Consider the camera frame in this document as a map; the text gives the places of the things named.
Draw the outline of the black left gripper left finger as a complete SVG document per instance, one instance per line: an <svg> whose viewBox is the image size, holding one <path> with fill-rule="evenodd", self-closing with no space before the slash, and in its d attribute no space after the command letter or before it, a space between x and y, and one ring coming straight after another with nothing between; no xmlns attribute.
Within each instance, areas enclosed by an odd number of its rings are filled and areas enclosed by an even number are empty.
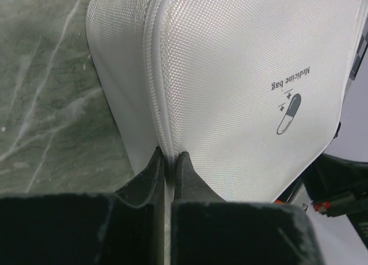
<svg viewBox="0 0 368 265"><path fill-rule="evenodd" d="M156 147L147 166L115 193L124 204L140 208L161 191L163 180L164 156L162 150Z"/></svg>

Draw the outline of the white medicine kit case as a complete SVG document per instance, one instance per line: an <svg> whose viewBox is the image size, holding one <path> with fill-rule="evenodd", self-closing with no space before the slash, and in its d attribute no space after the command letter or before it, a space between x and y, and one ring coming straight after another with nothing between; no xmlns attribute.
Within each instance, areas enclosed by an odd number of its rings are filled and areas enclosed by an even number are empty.
<svg viewBox="0 0 368 265"><path fill-rule="evenodd" d="M132 170L188 152L227 201L273 201L330 144L367 0L90 0Z"/></svg>

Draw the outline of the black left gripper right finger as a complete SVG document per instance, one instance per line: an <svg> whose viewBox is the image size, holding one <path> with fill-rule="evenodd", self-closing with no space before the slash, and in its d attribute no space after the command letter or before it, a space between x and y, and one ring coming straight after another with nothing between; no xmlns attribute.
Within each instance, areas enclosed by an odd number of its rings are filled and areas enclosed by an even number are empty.
<svg viewBox="0 0 368 265"><path fill-rule="evenodd" d="M196 173L188 152L182 152L176 164L173 202L180 201L225 203L225 200Z"/></svg>

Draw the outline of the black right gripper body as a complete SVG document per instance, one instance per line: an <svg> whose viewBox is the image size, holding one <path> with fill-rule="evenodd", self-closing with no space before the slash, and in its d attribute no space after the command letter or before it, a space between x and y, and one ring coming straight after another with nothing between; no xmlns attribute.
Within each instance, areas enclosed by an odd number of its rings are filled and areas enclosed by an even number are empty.
<svg viewBox="0 0 368 265"><path fill-rule="evenodd" d="M287 201L305 187L315 212L367 219L367 163L320 155L287 188Z"/></svg>

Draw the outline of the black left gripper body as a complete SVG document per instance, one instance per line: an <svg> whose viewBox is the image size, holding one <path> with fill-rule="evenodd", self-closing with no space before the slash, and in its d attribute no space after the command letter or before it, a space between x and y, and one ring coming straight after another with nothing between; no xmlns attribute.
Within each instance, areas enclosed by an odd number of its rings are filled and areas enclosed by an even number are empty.
<svg viewBox="0 0 368 265"><path fill-rule="evenodd" d="M175 202L172 264L321 264L304 211L264 203ZM160 201L115 194L1 198L2 264L163 264Z"/></svg>

